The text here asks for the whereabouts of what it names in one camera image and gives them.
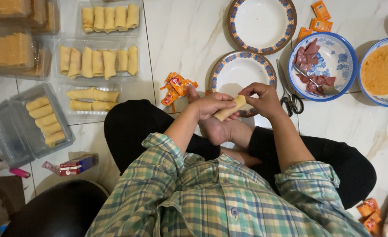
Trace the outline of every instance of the breadcrumbs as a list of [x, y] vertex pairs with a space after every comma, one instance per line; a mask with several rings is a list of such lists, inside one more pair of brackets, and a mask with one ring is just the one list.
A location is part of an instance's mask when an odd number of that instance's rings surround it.
[[388, 94], [388, 45], [373, 51], [361, 68], [363, 87], [373, 95]]

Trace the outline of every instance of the shirt sleeve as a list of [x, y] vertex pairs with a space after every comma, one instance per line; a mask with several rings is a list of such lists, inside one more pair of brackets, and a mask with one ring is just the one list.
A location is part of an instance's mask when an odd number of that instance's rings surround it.
[[340, 180], [331, 165], [298, 162], [275, 176], [281, 197], [318, 222], [333, 236], [371, 236], [346, 212], [336, 188]]
[[122, 174], [86, 236], [153, 236], [156, 208], [174, 193], [184, 157], [164, 134], [150, 134], [142, 145], [147, 150]]

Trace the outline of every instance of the pink lighter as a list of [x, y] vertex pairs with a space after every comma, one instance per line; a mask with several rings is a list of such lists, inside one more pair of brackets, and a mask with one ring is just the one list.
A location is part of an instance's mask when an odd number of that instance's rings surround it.
[[22, 178], [30, 177], [30, 173], [21, 169], [10, 169], [10, 173], [20, 176]]

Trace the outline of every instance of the plaid shirt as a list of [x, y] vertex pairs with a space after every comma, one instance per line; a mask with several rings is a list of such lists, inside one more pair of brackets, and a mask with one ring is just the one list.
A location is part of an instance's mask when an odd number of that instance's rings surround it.
[[299, 162], [276, 175], [279, 197], [228, 155], [183, 156], [158, 133], [143, 146], [86, 236], [371, 236], [344, 210], [328, 164]]

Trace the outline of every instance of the black chair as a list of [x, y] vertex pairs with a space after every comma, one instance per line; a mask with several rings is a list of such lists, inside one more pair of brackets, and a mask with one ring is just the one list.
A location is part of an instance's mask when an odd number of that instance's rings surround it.
[[70, 180], [44, 191], [15, 215], [2, 237], [84, 236], [108, 193], [87, 180]]

